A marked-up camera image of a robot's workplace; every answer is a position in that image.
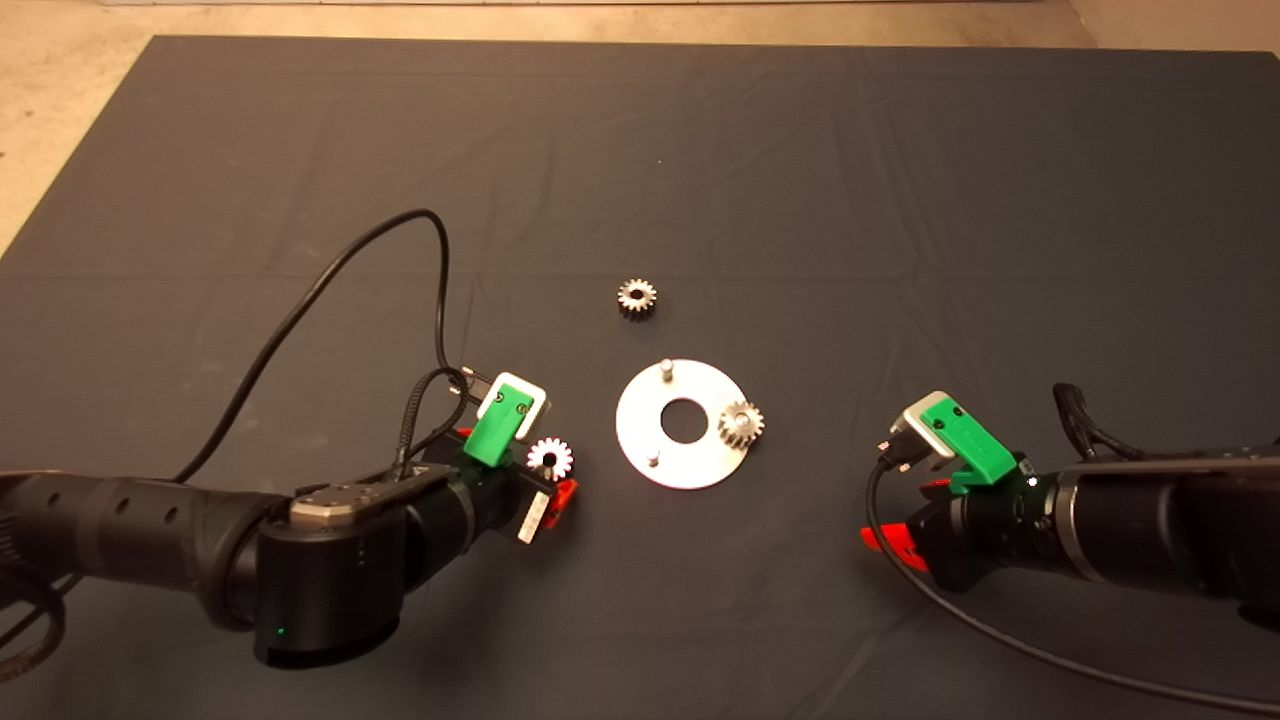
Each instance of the spur gear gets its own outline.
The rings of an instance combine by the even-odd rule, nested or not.
[[[618,288],[618,310],[632,320],[652,315],[657,304],[658,291],[646,279],[632,278]]]
[[[730,447],[746,450],[764,432],[760,409],[745,400],[730,402],[719,416],[721,439]]]
[[[573,448],[558,437],[543,438],[530,446],[525,465],[558,483],[573,471]]]

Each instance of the silver gear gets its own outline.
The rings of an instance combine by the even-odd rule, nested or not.
[[[646,279],[632,278],[618,288],[618,310],[632,320],[648,318],[657,304],[658,291]]]
[[[573,448],[558,437],[543,438],[529,447],[525,465],[558,483],[573,471]]]
[[[764,415],[745,400],[730,402],[719,416],[721,439],[730,447],[746,450],[764,433]]]

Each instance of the metal plate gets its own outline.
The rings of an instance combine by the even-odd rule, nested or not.
[[[689,400],[707,414],[707,432],[694,442],[676,442],[662,429],[662,411]],[[622,454],[650,480],[677,489],[699,489],[730,477],[746,450],[730,447],[716,429],[721,410],[746,400],[737,383],[698,360],[671,360],[671,379],[662,363],[640,370],[618,398],[616,429]]]

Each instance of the black tablecloth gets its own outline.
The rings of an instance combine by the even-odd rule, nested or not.
[[[454,234],[451,356],[548,388],[580,502],[306,673],[187,596],[86,582],[0,714],[1207,716],[928,609],[859,543],[859,495],[934,388],[1042,468],[1070,460],[1061,379],[1142,446],[1275,438],[1277,128],[1263,54],[159,38],[0,263],[0,465],[175,471],[328,259],[426,205]],[[385,462],[433,363],[435,270],[426,227],[353,263],[196,482]],[[613,305],[635,275],[662,295],[644,324]],[[764,410],[714,488],[658,487],[617,447],[618,393],[664,356]],[[1280,662],[1225,602],[1027,573],[963,602],[1152,678],[1265,694]]]

